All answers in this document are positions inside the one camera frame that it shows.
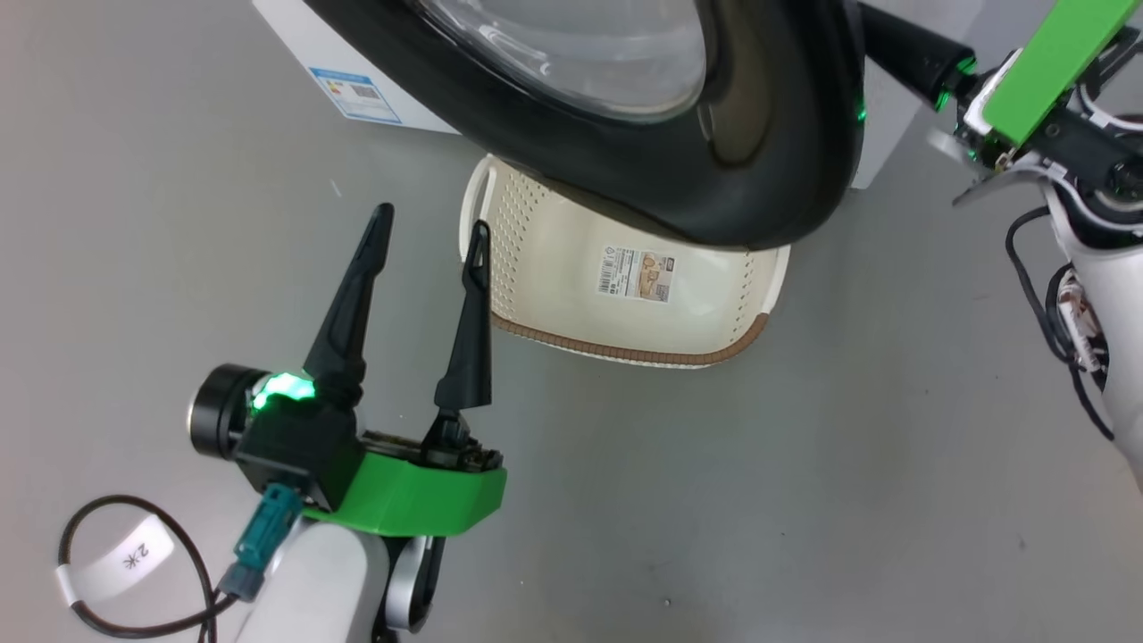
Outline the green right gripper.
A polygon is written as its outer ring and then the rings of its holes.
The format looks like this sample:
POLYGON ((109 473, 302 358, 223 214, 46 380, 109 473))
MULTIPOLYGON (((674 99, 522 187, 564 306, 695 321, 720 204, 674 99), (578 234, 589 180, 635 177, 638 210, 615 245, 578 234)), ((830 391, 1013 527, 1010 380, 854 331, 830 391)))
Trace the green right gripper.
POLYGON ((956 129, 932 145, 988 172, 1020 163, 1065 172, 1138 172, 1140 124, 1100 113, 1102 82, 1140 53, 1138 1, 1057 1, 1004 64, 977 71, 967 45, 860 3, 866 56, 956 129))

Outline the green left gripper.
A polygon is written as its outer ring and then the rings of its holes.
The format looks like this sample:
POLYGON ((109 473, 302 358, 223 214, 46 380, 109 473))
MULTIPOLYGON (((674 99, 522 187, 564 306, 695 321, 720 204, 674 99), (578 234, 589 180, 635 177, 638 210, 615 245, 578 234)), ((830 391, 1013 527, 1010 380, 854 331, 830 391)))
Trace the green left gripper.
MULTIPOLYGON (((371 212, 338 292, 304 361, 317 396, 337 407, 363 397, 363 341, 376 278, 387 264, 395 207, 371 212)), ((437 385, 438 415, 423 443, 363 432, 366 456, 334 513, 306 507, 304 517, 381 537, 456 537, 501 508, 507 471, 495 449, 467 443, 463 412, 491 404, 491 233, 474 222, 462 268, 464 302, 449 364, 437 385), (461 448, 459 452, 433 447, 461 448)))

